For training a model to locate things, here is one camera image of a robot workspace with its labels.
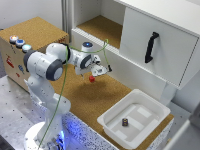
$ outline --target white tray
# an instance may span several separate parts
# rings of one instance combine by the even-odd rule
[[[140,90],[133,90],[97,120],[105,133],[126,149],[136,149],[169,115],[170,109]],[[127,118],[129,125],[122,126]]]

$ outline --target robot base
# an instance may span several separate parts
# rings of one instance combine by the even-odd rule
[[[32,126],[25,134],[24,137],[24,150],[38,150],[39,141],[35,140],[38,132],[44,125],[44,122],[40,122]],[[42,146],[39,150],[49,150],[48,146]]]

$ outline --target red object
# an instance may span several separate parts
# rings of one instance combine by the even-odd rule
[[[8,56],[6,62],[7,62],[12,68],[14,68],[13,63],[12,63],[12,61],[10,60],[10,56]]]
[[[90,80],[90,82],[94,82],[94,81],[95,81],[95,77],[90,76],[90,77],[89,77],[89,80]]]
[[[20,77],[20,75],[19,75],[18,73],[16,73],[16,75],[17,75],[18,77]]]

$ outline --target handle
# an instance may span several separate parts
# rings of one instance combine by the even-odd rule
[[[157,37],[159,37],[159,34],[156,32],[153,32],[151,38],[149,39],[147,52],[146,52],[146,56],[145,56],[146,64],[149,63],[150,61],[152,61],[152,59],[153,59],[153,57],[151,56],[151,52],[152,52],[152,48],[153,48],[153,44],[154,44],[154,39],[156,39]]]

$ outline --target open shelf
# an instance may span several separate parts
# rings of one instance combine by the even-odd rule
[[[110,45],[120,48],[123,26],[114,21],[100,15],[77,27],[103,41],[108,39]]]

